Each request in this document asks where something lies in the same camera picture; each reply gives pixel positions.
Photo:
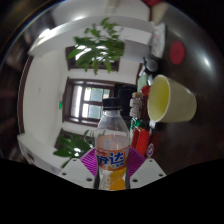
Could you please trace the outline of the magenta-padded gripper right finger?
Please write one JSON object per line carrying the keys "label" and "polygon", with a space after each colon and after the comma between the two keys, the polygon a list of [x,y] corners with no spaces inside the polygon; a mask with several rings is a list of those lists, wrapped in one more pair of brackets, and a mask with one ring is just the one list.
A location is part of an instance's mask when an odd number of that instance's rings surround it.
{"label": "magenta-padded gripper right finger", "polygon": [[165,176],[165,172],[154,159],[146,159],[136,149],[130,149],[127,160],[127,187],[129,189],[141,188]]}

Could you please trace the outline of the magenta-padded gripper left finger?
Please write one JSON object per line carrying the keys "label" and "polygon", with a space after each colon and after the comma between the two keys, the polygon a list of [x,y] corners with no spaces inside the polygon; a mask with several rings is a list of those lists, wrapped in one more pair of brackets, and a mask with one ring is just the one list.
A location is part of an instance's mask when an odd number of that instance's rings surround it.
{"label": "magenta-padded gripper left finger", "polygon": [[96,150],[89,150],[80,159],[71,159],[59,176],[81,187],[97,189],[99,174]]}

